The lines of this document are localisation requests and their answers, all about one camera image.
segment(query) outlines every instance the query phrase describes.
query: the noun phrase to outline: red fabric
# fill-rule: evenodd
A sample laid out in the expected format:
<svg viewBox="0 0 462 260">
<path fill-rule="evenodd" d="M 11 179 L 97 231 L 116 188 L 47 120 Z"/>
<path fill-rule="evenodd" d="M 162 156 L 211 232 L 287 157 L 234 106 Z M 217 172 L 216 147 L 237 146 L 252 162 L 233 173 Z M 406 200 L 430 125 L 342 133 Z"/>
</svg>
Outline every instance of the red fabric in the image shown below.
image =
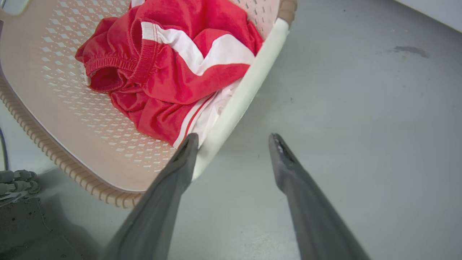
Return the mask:
<svg viewBox="0 0 462 260">
<path fill-rule="evenodd" d="M 228 0 L 147 0 L 100 22 L 75 56 L 91 77 L 90 88 L 108 92 L 139 131 L 173 144 L 194 104 L 241 78 L 249 66 L 215 65 L 197 76 L 169 45 L 142 39 L 141 22 L 182 30 L 204 57 L 224 34 L 255 55 L 263 39 L 245 11 Z"/>
</svg>

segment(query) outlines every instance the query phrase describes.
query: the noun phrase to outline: red clothing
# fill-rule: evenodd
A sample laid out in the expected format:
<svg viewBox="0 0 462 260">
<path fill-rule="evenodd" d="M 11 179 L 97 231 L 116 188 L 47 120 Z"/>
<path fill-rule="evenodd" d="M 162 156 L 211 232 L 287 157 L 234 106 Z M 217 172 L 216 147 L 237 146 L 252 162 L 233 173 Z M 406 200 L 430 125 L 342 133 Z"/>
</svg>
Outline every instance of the red clothing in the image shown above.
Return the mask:
<svg viewBox="0 0 462 260">
<path fill-rule="evenodd" d="M 227 0 L 148 0 L 103 19 L 75 58 L 91 89 L 109 92 L 139 131 L 173 145 L 217 90 L 245 74 L 262 42 Z"/>
</svg>

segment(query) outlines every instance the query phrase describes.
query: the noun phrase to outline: black cable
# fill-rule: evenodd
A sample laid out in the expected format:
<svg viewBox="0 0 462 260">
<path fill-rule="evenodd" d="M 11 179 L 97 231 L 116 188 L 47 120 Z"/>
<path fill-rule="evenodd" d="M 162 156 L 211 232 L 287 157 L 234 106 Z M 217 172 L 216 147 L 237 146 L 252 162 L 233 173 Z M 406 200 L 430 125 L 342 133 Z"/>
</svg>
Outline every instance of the black cable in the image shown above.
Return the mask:
<svg viewBox="0 0 462 260">
<path fill-rule="evenodd" d="M 0 139 L 1 139 L 1 146 L 3 149 L 3 161 L 5 163 L 5 171 L 10 170 L 10 165 L 8 164 L 8 154 L 6 153 L 6 144 L 5 144 L 5 137 L 3 136 L 3 132 L 0 128 Z"/>
</svg>

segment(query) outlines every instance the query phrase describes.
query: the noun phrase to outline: white stripe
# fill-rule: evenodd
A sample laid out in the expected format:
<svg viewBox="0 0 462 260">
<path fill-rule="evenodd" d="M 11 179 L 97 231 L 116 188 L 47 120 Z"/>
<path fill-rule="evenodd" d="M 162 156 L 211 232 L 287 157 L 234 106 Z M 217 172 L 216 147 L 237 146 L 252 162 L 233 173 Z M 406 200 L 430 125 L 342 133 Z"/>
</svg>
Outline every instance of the white stripe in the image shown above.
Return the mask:
<svg viewBox="0 0 462 260">
<path fill-rule="evenodd" d="M 188 68 L 201 76 L 214 65 L 220 64 L 251 64 L 254 54 L 242 42 L 230 34 L 216 38 L 206 57 L 202 55 L 196 44 L 181 30 L 160 28 L 159 25 L 141 22 L 143 39 L 170 45 L 185 61 Z"/>
<path fill-rule="evenodd" d="M 180 133 L 178 134 L 178 137 L 176 138 L 175 142 L 173 143 L 173 147 L 175 149 L 177 149 L 178 146 L 180 146 L 180 144 L 183 142 L 183 138 L 184 138 L 184 135 L 186 133 L 186 128 L 188 127 L 188 124 L 191 121 L 191 118 L 193 117 L 193 115 L 196 113 L 196 111 L 201 107 L 201 105 L 209 97 L 210 97 L 210 95 L 208 95 L 208 96 L 202 98 L 201 100 L 197 101 L 196 104 L 193 106 L 193 108 L 191 108 L 191 110 L 189 110 L 189 112 L 186 114 L 186 117 L 183 119 L 183 122 L 181 123 Z M 189 127 L 189 130 L 192 130 L 192 129 L 193 129 L 193 125 L 191 124 L 190 127 Z"/>
<path fill-rule="evenodd" d="M 144 4 L 145 0 L 132 0 L 132 8 Z"/>
</svg>

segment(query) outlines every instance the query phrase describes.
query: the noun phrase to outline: laundry basket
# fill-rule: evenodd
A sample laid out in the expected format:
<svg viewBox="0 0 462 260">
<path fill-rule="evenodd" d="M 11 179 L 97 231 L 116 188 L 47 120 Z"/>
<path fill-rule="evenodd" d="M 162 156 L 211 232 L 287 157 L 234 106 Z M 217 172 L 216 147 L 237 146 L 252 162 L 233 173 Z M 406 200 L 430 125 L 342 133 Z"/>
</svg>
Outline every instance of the laundry basket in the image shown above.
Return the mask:
<svg viewBox="0 0 462 260">
<path fill-rule="evenodd" d="M 245 113 L 279 54 L 296 0 L 233 0 L 265 43 L 201 146 L 193 179 Z M 31 139 L 75 182 L 100 200 L 134 207 L 174 154 L 139 133 L 104 93 L 85 86 L 77 48 L 104 17 L 128 0 L 31 0 L 22 13 L 0 13 L 0 97 Z"/>
</svg>

